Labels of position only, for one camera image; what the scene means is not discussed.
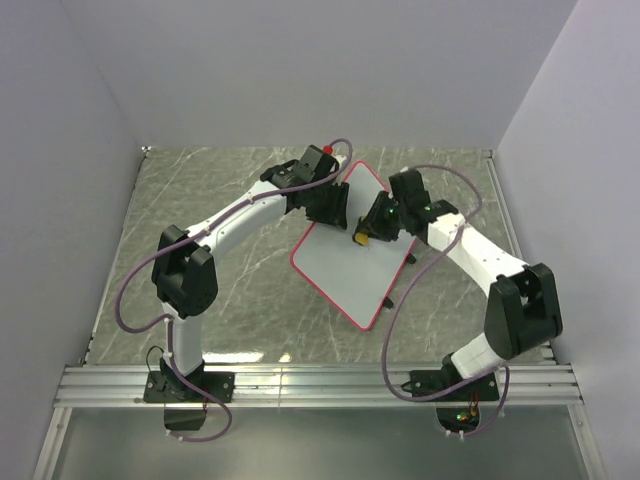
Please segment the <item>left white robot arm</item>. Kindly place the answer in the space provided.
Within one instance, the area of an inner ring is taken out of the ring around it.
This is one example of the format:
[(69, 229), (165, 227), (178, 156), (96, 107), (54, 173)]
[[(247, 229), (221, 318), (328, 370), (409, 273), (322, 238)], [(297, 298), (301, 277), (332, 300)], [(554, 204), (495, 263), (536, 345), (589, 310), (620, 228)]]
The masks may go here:
[(201, 317), (218, 295), (218, 262), (248, 235), (296, 209), (313, 222), (345, 229), (349, 187), (339, 176), (350, 162), (311, 146), (301, 158), (268, 168), (245, 194), (208, 219), (163, 231), (151, 280), (166, 325), (159, 369), (178, 401), (190, 402), (205, 390)]

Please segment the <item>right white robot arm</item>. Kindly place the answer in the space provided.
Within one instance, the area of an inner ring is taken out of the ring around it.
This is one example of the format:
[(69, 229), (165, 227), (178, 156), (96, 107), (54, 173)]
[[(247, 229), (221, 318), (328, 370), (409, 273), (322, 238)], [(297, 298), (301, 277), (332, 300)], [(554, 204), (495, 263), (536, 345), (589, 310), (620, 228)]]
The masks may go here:
[(450, 202), (430, 201), (424, 194), (405, 201), (379, 193), (358, 220), (353, 240), (361, 246), (371, 240), (392, 242), (402, 231), (454, 262), (487, 299), (482, 332), (444, 358), (434, 380), (423, 386), (421, 401), (464, 399), (477, 380), (561, 335), (555, 277), (545, 264), (530, 265), (512, 256)]

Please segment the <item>red framed whiteboard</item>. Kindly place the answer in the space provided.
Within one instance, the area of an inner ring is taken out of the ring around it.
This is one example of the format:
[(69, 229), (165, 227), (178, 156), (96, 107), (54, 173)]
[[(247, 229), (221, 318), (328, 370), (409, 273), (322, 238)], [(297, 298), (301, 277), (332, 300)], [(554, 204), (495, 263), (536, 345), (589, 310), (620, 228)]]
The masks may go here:
[(312, 224), (290, 255), (290, 263), (309, 284), (359, 330), (372, 328), (379, 313), (391, 308), (389, 294), (406, 265), (416, 240), (402, 232), (390, 243), (371, 240), (356, 244), (352, 235), (378, 193), (387, 186), (364, 161), (350, 167), (345, 230)]

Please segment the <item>yellow whiteboard eraser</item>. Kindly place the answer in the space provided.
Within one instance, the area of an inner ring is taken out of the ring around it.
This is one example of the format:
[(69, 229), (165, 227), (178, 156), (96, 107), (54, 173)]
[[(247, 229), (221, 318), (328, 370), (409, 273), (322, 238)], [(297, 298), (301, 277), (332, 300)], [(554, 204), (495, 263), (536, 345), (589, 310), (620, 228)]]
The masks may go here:
[(352, 239), (356, 244), (360, 246), (369, 245), (369, 236), (363, 232), (355, 232)]

